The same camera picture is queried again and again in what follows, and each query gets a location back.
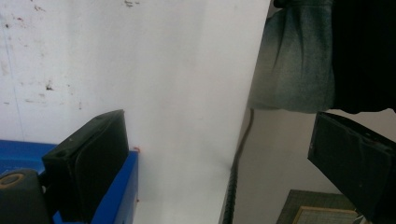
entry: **dirty mark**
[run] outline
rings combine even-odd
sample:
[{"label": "dirty mark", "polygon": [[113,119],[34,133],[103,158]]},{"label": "dirty mark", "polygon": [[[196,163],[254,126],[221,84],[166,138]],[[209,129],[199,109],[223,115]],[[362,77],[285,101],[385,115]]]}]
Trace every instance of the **dirty mark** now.
[{"label": "dirty mark", "polygon": [[[14,78],[14,75],[13,75],[13,72],[12,72],[12,66],[11,66],[11,58],[10,58],[10,52],[11,52],[11,49],[8,47],[8,43],[7,43],[7,41],[5,41],[4,42],[5,43],[5,45],[6,45],[6,47],[5,47],[5,49],[6,49],[6,53],[7,53],[7,60],[8,60],[8,64],[9,64],[9,73],[11,74],[11,77],[12,78]],[[18,102],[18,99],[17,99],[17,92],[16,92],[16,88],[15,88],[15,86],[12,88],[13,89],[13,93],[14,93],[14,99],[15,99],[15,101],[16,102]],[[25,139],[25,133],[24,133],[24,130],[23,130],[23,127],[22,127],[22,121],[21,121],[21,111],[20,111],[20,107],[19,107],[19,105],[17,104],[17,113],[18,113],[18,117],[19,117],[19,122],[20,122],[20,128],[21,128],[21,135],[22,135],[22,140],[24,141],[24,139]]]},{"label": "dirty mark", "polygon": [[19,21],[19,26],[21,28],[26,28],[26,24],[24,23],[24,20],[21,17],[15,17],[12,15],[12,19]]},{"label": "dirty mark", "polygon": [[49,81],[49,83],[46,85],[46,91],[53,91],[51,81]]},{"label": "dirty mark", "polygon": [[24,102],[29,103],[29,104],[47,105],[47,102],[45,102],[45,101],[34,101],[31,99],[25,99]]},{"label": "dirty mark", "polygon": [[124,0],[124,3],[125,3],[125,6],[127,6],[127,7],[133,7],[134,6],[133,2],[130,2],[130,1],[127,1],[127,0]]},{"label": "dirty mark", "polygon": [[44,12],[46,11],[46,10],[44,10],[44,8],[38,7],[38,6],[36,6],[36,5],[35,5],[35,10],[36,10],[36,11],[44,11]]}]

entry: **blue platform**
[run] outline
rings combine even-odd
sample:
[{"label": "blue platform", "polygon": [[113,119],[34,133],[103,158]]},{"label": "blue platform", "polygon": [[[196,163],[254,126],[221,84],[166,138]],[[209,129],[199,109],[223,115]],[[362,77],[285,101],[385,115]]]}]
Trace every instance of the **blue platform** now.
[{"label": "blue platform", "polygon": [[[41,157],[55,147],[52,144],[0,140],[0,174],[21,168],[34,169],[41,174],[44,171]],[[92,224],[133,222],[137,203],[137,163],[138,154],[131,151],[97,208]],[[53,220],[56,224],[65,223],[59,213]]]}]

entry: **gray fabric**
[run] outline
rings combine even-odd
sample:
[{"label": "gray fabric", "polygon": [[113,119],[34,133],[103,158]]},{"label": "gray fabric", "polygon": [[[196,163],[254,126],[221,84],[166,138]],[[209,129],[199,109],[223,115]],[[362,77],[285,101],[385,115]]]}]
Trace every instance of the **gray fabric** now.
[{"label": "gray fabric", "polygon": [[332,1],[289,1],[265,24],[247,106],[316,113],[333,99]]}]

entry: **picture frame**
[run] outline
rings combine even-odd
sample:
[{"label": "picture frame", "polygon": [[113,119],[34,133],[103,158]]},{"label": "picture frame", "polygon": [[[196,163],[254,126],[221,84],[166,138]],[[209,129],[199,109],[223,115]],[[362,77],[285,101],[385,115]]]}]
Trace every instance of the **picture frame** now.
[{"label": "picture frame", "polygon": [[292,224],[351,224],[357,215],[353,210],[301,206]]},{"label": "picture frame", "polygon": [[[291,189],[276,224],[293,223],[301,206],[355,211],[355,206],[342,194]],[[361,224],[361,219],[349,224],[352,223]]]}]

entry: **black rectangular object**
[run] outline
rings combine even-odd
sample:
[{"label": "black rectangular object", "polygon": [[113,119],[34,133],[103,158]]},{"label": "black rectangular object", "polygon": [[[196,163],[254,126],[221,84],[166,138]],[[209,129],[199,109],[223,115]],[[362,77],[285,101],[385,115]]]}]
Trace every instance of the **black rectangular object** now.
[{"label": "black rectangular object", "polygon": [[396,223],[396,144],[359,123],[318,113],[308,159],[374,223]]},{"label": "black rectangular object", "polygon": [[117,110],[90,120],[42,158],[63,221],[91,222],[128,151]]},{"label": "black rectangular object", "polygon": [[0,223],[53,223],[37,171],[19,169],[0,175]]}]

